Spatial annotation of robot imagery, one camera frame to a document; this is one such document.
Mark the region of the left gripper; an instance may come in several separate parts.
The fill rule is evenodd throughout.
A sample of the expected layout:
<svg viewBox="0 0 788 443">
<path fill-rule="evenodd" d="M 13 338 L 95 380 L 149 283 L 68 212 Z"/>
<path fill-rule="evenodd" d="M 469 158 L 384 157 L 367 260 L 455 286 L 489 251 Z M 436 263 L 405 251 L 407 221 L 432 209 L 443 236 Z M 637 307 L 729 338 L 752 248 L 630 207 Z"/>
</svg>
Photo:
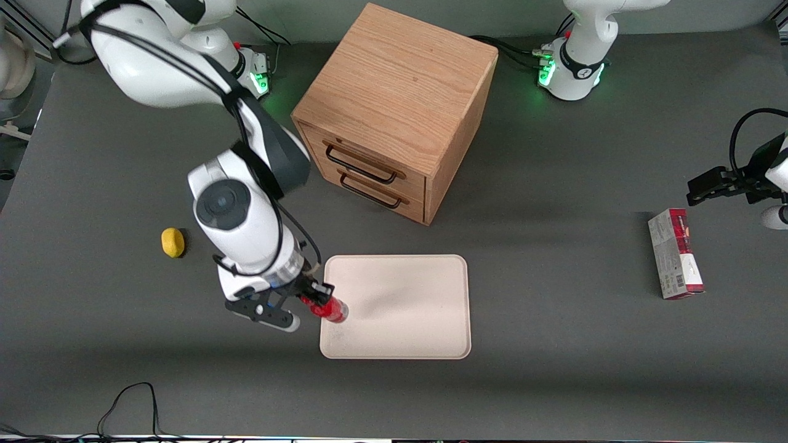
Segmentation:
<svg viewBox="0 0 788 443">
<path fill-rule="evenodd" d="M 768 166 L 775 159 L 774 153 L 754 154 L 743 168 L 732 170 L 717 166 L 709 169 L 687 183 L 687 204 L 694 207 L 709 199 L 733 197 L 738 194 L 745 194 L 749 204 L 776 199 L 778 187 L 765 177 Z"/>
</svg>

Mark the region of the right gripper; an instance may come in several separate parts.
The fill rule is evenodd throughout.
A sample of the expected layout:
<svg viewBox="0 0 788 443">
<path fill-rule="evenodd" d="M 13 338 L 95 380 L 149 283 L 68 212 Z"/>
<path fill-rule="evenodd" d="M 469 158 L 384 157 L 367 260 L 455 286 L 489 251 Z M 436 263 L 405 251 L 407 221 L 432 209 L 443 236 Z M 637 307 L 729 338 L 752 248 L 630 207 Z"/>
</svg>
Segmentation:
<svg viewBox="0 0 788 443">
<path fill-rule="evenodd" d="M 323 307 L 316 300 L 331 300 L 334 289 L 334 285 L 319 283 L 312 275 L 301 272 L 288 283 L 271 283 L 265 304 L 283 306 L 287 299 L 295 298 L 301 300 L 312 313 L 321 313 Z"/>
</svg>

